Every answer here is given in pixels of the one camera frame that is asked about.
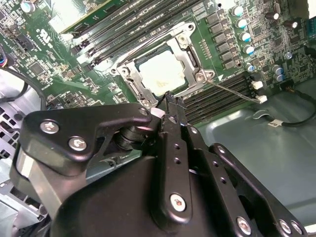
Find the white connector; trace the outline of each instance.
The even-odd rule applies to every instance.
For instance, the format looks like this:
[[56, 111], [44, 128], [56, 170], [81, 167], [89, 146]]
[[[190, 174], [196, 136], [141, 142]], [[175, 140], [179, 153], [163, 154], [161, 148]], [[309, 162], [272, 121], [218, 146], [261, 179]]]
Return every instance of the white connector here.
[[263, 87], [262, 81], [252, 81], [251, 84], [255, 90], [258, 90]]
[[268, 100], [266, 95], [257, 95], [256, 99], [260, 101], [260, 104], [265, 103]]

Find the black cable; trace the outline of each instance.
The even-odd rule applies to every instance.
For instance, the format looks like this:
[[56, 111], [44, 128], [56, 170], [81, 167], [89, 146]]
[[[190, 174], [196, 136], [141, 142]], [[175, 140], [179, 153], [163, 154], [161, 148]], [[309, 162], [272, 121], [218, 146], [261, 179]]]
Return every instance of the black cable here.
[[[310, 115], [307, 119], [305, 119], [303, 121], [300, 121], [300, 122], [282, 122], [281, 126], [284, 126], [284, 127], [298, 127], [298, 126], [306, 124], [307, 122], [309, 122], [309, 121], [311, 121], [312, 119], [315, 118], [315, 116], [316, 116], [316, 99], [314, 99], [313, 97], [311, 97], [311, 96], [309, 96], [309, 95], [307, 95], [305, 93], [302, 93], [301, 91], [294, 90], [292, 88], [287, 88], [286, 91], [290, 92], [290, 93], [293, 93], [293, 94], [296, 94], [299, 97], [301, 97], [303, 100], [306, 100], [306, 101], [312, 103], [313, 106], [314, 106], [314, 112], [312, 113], [312, 115]], [[270, 115], [265, 115], [265, 117], [270, 122], [275, 120], [275, 118], [270, 116]]]
[[3, 70], [3, 71], [8, 72], [8, 73], [10, 73], [10, 74], [12, 74], [14, 76], [16, 76], [17, 78], [19, 78], [22, 81], [24, 81], [24, 83], [26, 83], [27, 85], [32, 87], [36, 91], [36, 93], [39, 95], [39, 97], [40, 97], [40, 109], [41, 110], [46, 110], [46, 96], [44, 95], [43, 91], [38, 86], [36, 86], [36, 84], [31, 79], [27, 78], [26, 76], [20, 74], [19, 72], [15, 71], [15, 70], [13, 70], [11, 68], [8, 68], [8, 67], [5, 67], [5, 68], [0, 67], [0, 69]]
[[22, 88], [21, 92], [20, 92], [18, 95], [13, 96], [13, 97], [4, 97], [4, 98], [1, 98], [1, 99], [0, 99], [0, 104], [5, 103], [5, 102], [13, 102], [13, 101], [15, 101], [16, 99], [20, 98], [20, 97], [23, 96], [23, 95], [25, 94], [25, 92], [28, 90], [28, 87], [29, 87], [29, 85], [28, 85], [26, 82], [24, 82], [23, 88]]

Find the motherboard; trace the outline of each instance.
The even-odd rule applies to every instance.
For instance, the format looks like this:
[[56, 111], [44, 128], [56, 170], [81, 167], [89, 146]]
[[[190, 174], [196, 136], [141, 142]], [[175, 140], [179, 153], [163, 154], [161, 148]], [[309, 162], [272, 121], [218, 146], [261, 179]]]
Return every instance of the motherboard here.
[[8, 63], [47, 109], [183, 96], [190, 123], [260, 103], [314, 76], [292, 0], [0, 0]]

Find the green circuit board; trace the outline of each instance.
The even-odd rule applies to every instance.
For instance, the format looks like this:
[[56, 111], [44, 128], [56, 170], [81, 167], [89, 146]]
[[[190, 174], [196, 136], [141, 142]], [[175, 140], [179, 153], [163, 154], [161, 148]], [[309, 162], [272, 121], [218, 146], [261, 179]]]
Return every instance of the green circuit board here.
[[[55, 102], [54, 108], [137, 102], [121, 76], [112, 75], [108, 68], [104, 67], [101, 70], [98, 67], [93, 70], [85, 69], [85, 66], [91, 64], [104, 53], [104, 50], [85, 61], [82, 60], [88, 50], [96, 47], [107, 35], [112, 35], [117, 30], [109, 30], [103, 38], [78, 54], [71, 53], [71, 49], [109, 24], [107, 21], [102, 22], [102, 16], [110, 16], [120, 7], [131, 3], [138, 4], [138, 1], [33, 0], [31, 2], [35, 10], [25, 13], [21, 9], [20, 0], [0, 0], [0, 42], [15, 62], [14, 67], [32, 78], [43, 90], [48, 104], [58, 101]], [[150, 2], [166, 4], [167, 1]], [[189, 2], [183, 0], [175, 4], [184, 6]], [[273, 11], [276, 3], [281, 10], [280, 18], [277, 21], [269, 21], [265, 14]], [[242, 18], [248, 22], [244, 29], [235, 26], [239, 17], [233, 16], [231, 9], [236, 5], [244, 9]], [[214, 42], [214, 37], [218, 33], [212, 33], [212, 23], [207, 21], [214, 13], [221, 24], [221, 32], [225, 34], [225, 42], [229, 45], [227, 50], [232, 54], [229, 59], [233, 61], [231, 67], [222, 60], [222, 52], [218, 50], [218, 43]], [[182, 9], [167, 20], [164, 19], [157, 26], [158, 29], [163, 29], [181, 22], [194, 23], [196, 29], [191, 35], [192, 44], [203, 68], [215, 72], [214, 82], [234, 79], [236, 75], [245, 72], [245, 65], [250, 63], [256, 71], [262, 73], [266, 95], [270, 96], [280, 91], [279, 82], [274, 79], [272, 72], [275, 64], [283, 67], [286, 79], [295, 82], [312, 78], [315, 74], [310, 57], [304, 53], [304, 44], [308, 40], [305, 20], [297, 19], [299, 26], [295, 30], [289, 30], [283, 27], [283, 22], [288, 19], [292, 17], [287, 0], [204, 0], [196, 1], [194, 5]], [[95, 25], [96, 28], [91, 32], [83, 36], [76, 35], [76, 31], [83, 28], [86, 30]], [[9, 34], [17, 30], [18, 34], [23, 35], [28, 40], [27, 46], [21, 47], [21, 44], [8, 34], [7, 29], [11, 30]], [[152, 32], [143, 33], [141, 41], [150, 39]], [[251, 42], [238, 39], [242, 32], [250, 33]], [[126, 37], [121, 36], [106, 50], [114, 48]], [[122, 44], [110, 58], [118, 58], [139, 43], [140, 39], [136, 39], [130, 44]], [[255, 48], [253, 54], [243, 52], [246, 45]], [[284, 57], [288, 52], [292, 55], [291, 59]], [[210, 85], [206, 84], [199, 92], [209, 87]]]

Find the cpu socket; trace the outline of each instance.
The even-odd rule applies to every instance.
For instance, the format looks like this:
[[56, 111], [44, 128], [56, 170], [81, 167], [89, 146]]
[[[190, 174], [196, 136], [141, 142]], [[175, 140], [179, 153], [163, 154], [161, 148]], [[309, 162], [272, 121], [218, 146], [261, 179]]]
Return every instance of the cpu socket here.
[[185, 96], [202, 88], [205, 82], [196, 80], [200, 63], [190, 39], [195, 28], [194, 23], [179, 23], [156, 39], [144, 41], [121, 56], [111, 74], [121, 75], [147, 108], [156, 106], [167, 91]]

